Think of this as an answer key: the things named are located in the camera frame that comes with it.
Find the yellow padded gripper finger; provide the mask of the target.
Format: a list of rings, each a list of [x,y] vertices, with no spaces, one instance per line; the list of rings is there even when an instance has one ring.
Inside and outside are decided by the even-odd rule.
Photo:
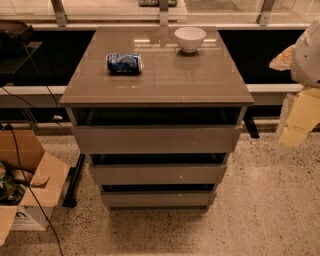
[[[283,101],[276,130],[279,149],[296,149],[320,123],[320,89],[288,94]]]

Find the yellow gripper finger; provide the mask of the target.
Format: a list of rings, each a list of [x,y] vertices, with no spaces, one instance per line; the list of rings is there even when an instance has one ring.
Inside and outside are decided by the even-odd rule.
[[[292,56],[295,50],[295,45],[291,45],[279,53],[272,61],[269,63],[271,69],[277,71],[290,70],[292,65]]]

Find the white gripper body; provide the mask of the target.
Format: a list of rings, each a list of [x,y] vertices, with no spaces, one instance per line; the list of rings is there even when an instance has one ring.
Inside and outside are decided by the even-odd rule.
[[[295,43],[291,78],[303,86],[320,87],[320,16],[312,21]]]

